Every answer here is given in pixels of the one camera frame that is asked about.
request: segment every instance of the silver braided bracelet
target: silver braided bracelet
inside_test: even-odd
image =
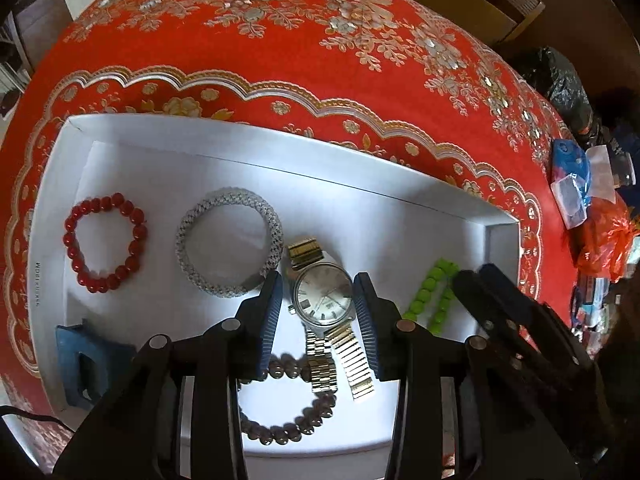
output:
[[[286,374],[290,379],[302,378],[305,383],[311,382],[311,369],[306,359],[296,361],[290,355],[283,355],[282,360],[271,357],[269,370],[264,371],[262,381],[267,378],[267,373],[274,379],[280,379]],[[242,384],[249,384],[251,381],[241,380]],[[289,440],[299,442],[302,435],[311,435],[315,428],[322,426],[324,418],[331,418],[334,414],[332,408],[335,407],[335,394],[333,392],[321,392],[316,394],[313,405],[302,410],[302,416],[297,416],[295,422],[288,422],[282,426],[271,426],[265,428],[249,418],[240,409],[240,431],[245,433],[251,440],[260,439],[260,443],[268,446],[271,442],[284,446]]]
[[[210,209],[221,205],[245,205],[255,209],[266,222],[271,236],[269,255],[267,261],[258,272],[259,276],[251,276],[239,285],[226,286],[209,283],[195,267],[193,267],[185,247],[187,234],[191,231],[194,222]],[[207,196],[204,200],[201,200],[182,218],[178,226],[178,232],[175,235],[175,255],[178,257],[178,263],[180,264],[182,272],[187,275],[187,278],[193,285],[219,298],[236,298],[238,296],[244,296],[250,290],[260,285],[267,276],[267,273],[271,269],[278,267],[280,257],[282,256],[282,239],[282,224],[273,207],[261,196],[247,189],[228,187],[220,189],[212,195]]]

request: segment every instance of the table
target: table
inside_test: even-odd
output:
[[[96,0],[41,63],[0,152],[0,372],[17,406],[49,410],[28,325],[30,224],[57,132],[84,113],[245,122],[437,176],[520,220],[518,286],[568,318],[576,272],[548,178],[551,140],[570,133],[478,40],[411,0]],[[66,436],[24,424],[50,468]]]

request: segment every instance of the orange plastic bag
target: orange plastic bag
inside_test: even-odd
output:
[[[619,280],[625,273],[634,236],[638,234],[622,197],[616,193],[615,204],[592,197],[587,219],[575,231],[582,247],[577,263],[580,272],[609,278],[614,283]]]

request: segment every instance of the red bead bracelet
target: red bead bracelet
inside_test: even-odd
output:
[[[80,251],[76,239],[76,226],[78,220],[91,213],[110,211],[116,208],[123,216],[128,216],[133,227],[133,241],[129,244],[129,257],[124,265],[117,266],[112,274],[106,278],[93,278],[91,272],[84,264],[84,257]],[[86,287],[90,293],[107,292],[115,290],[129,275],[140,268],[140,254],[143,253],[146,239],[145,213],[142,209],[134,207],[130,200],[125,200],[122,193],[114,193],[111,196],[83,200],[71,208],[71,214],[65,220],[65,235],[62,243],[66,247],[66,255],[71,260],[71,268],[78,273],[78,283]]]

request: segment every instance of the watch face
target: watch face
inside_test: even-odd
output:
[[[294,290],[300,315],[319,325],[332,325],[344,319],[351,306],[351,297],[349,275],[329,263],[305,269]]]

